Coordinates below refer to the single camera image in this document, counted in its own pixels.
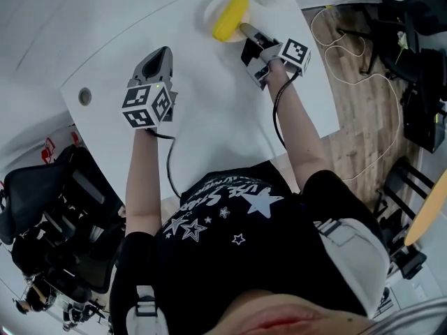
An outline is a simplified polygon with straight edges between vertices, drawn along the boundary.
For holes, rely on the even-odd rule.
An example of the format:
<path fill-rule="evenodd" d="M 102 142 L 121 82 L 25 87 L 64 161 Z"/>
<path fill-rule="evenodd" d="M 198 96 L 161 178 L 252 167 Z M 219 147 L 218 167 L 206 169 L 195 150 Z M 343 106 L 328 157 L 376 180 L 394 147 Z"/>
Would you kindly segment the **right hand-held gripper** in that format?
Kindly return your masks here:
<path fill-rule="evenodd" d="M 241 23 L 240 31 L 247 37 L 241 54 L 246 72 L 257 87 L 264 90 L 270 74 L 270 62 L 280 60 L 294 73 L 303 76 L 311 60 L 311 50 L 289 38 L 285 43 L 263 34 L 249 23 Z"/>

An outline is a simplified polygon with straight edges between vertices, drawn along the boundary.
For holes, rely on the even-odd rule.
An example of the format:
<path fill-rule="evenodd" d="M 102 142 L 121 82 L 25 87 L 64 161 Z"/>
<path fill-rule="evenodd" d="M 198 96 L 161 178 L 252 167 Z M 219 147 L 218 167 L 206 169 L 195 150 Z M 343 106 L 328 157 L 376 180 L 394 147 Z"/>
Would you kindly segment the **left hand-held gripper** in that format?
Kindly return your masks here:
<path fill-rule="evenodd" d="M 141 82 L 162 72 L 162 80 L 173 76 L 173 54 L 169 47 L 160 47 L 148 54 L 135 68 L 135 80 L 129 80 L 122 103 L 122 114 L 134 129 L 158 128 L 171 122 L 177 92 L 172 82 Z"/>

